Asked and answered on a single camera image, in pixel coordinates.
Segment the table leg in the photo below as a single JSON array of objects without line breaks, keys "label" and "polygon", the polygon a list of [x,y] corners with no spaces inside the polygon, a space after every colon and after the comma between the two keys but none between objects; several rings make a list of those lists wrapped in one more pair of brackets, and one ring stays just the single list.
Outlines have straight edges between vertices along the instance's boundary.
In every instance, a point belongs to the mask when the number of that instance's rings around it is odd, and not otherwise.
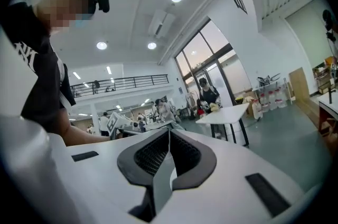
[{"label": "table leg", "polygon": [[215,138],[215,129],[214,129],[213,125],[211,125],[211,136],[213,138]]},{"label": "table leg", "polygon": [[227,135],[226,127],[224,125],[222,125],[222,126],[223,126],[224,133],[226,135],[226,141],[228,141],[228,135]]},{"label": "table leg", "polygon": [[239,125],[240,125],[240,127],[242,129],[242,132],[243,132],[244,141],[245,141],[244,146],[249,146],[249,140],[248,140],[247,132],[245,130],[245,127],[244,127],[242,119],[240,119],[238,122],[239,122]]},{"label": "table leg", "polygon": [[231,132],[232,132],[233,142],[234,142],[234,143],[237,143],[237,142],[236,142],[236,137],[234,136],[234,131],[233,131],[232,124],[230,124],[230,128],[231,128]]}]

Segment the balcony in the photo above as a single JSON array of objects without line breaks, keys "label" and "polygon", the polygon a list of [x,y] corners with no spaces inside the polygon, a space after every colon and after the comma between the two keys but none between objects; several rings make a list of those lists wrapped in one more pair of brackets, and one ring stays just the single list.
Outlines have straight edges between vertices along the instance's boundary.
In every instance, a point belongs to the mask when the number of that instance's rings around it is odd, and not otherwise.
[{"label": "balcony", "polygon": [[111,78],[107,80],[96,80],[93,82],[83,82],[71,86],[74,98],[100,95],[104,96],[114,91],[130,91],[130,89],[143,88],[169,84],[167,74],[157,74],[152,76],[140,76],[129,78]]}]

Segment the green floor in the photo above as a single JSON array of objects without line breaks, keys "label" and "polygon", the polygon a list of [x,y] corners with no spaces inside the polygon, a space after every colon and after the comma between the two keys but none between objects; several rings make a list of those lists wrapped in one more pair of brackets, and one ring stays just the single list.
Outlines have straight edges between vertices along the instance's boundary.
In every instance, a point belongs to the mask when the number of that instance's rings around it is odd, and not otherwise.
[{"label": "green floor", "polygon": [[[243,123],[250,150],[288,174],[304,191],[323,182],[331,165],[330,155],[313,123],[296,105],[264,113],[257,123],[244,116]],[[211,136],[210,126],[189,120],[181,125],[188,131]],[[237,143],[244,144],[239,126],[234,129]],[[231,141],[229,126],[227,133]]]}]

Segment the white shirt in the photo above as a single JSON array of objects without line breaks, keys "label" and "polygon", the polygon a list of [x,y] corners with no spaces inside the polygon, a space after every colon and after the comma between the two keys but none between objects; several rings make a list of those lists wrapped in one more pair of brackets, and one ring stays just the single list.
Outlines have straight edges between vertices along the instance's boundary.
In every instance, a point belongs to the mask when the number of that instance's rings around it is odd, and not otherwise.
[{"label": "white shirt", "polygon": [[108,123],[109,119],[106,116],[102,116],[102,117],[100,117],[100,121],[101,121],[100,130],[101,131],[108,131],[107,123]]}]

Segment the linear light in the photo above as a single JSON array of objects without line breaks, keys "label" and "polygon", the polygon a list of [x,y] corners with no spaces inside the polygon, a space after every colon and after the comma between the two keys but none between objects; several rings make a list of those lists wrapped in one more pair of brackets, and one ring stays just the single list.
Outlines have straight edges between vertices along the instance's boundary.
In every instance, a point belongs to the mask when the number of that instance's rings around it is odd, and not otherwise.
[{"label": "linear light", "polygon": [[74,76],[76,76],[78,79],[81,79],[80,76],[78,74],[76,74],[76,72],[73,72]]}]

